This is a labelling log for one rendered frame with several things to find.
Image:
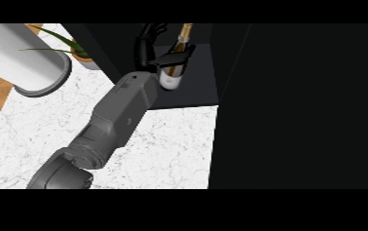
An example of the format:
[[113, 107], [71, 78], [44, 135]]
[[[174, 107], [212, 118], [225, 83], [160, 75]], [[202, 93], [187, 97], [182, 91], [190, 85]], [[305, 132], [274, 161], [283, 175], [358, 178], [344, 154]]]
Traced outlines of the dark grey cabinet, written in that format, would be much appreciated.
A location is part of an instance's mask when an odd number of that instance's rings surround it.
[[[135, 70], [134, 41], [141, 23], [63, 23], [66, 31], [91, 54], [106, 77], [116, 83]], [[241, 52], [249, 23], [196, 23], [196, 45], [175, 91], [159, 91], [153, 109], [218, 105]]]

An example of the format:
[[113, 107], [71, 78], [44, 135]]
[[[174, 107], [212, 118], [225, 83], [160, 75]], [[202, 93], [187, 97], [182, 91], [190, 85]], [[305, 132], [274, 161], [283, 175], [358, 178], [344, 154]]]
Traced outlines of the green leafy plant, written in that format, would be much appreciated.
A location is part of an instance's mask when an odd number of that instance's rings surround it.
[[79, 58], [90, 58], [90, 55], [88, 55], [87, 51], [84, 50], [82, 46], [75, 41], [69, 40], [60, 34], [57, 34], [56, 32], [44, 29], [43, 27], [37, 26], [35, 24], [29, 24], [29, 28], [46, 32], [57, 40], [60, 40], [68, 45], [68, 47], [71, 48], [71, 50], [68, 51], [69, 54], [75, 55]]

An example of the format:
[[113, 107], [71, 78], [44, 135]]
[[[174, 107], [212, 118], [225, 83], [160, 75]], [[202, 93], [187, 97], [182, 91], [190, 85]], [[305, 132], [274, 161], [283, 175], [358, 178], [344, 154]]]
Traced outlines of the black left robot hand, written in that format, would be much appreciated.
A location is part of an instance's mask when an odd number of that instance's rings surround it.
[[190, 45], [182, 51], [175, 52], [169, 49], [159, 58], [154, 56], [153, 43], [157, 35], [165, 31], [166, 23], [147, 23], [135, 38], [134, 63], [138, 71], [157, 73], [165, 67], [182, 65], [193, 55], [196, 46]]

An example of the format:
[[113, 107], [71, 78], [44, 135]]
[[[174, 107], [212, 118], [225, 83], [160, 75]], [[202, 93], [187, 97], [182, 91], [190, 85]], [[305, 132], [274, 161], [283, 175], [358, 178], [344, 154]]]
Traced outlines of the white cylinder with grey rim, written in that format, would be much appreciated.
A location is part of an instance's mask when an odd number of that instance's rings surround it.
[[28, 97], [51, 94], [72, 71], [69, 57], [48, 45], [22, 23], [0, 23], [0, 78]]

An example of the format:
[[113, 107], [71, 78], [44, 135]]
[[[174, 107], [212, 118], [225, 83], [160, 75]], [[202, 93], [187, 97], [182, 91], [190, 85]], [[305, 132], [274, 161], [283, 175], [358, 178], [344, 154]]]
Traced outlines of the wine bottle with white base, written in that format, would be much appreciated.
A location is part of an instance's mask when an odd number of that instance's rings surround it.
[[[190, 41], [193, 24], [184, 23], [181, 27], [181, 32], [178, 35], [177, 43], [169, 49], [171, 53], [179, 53], [185, 51]], [[159, 74], [159, 84], [168, 90], [172, 91], [178, 88], [181, 83], [181, 78], [184, 75], [187, 63], [177, 64], [169, 67], [163, 67]]]

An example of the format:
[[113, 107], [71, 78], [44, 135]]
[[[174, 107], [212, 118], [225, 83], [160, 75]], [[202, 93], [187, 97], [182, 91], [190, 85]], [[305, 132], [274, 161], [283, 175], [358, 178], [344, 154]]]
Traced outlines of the grey plant pot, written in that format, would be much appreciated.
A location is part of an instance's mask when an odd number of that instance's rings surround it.
[[79, 62], [79, 64], [84, 66], [85, 69], [90, 70], [99, 70], [99, 66], [93, 61], [93, 58], [90, 57], [88, 53], [85, 52], [81, 45], [74, 41], [75, 46], [71, 48], [72, 56]]

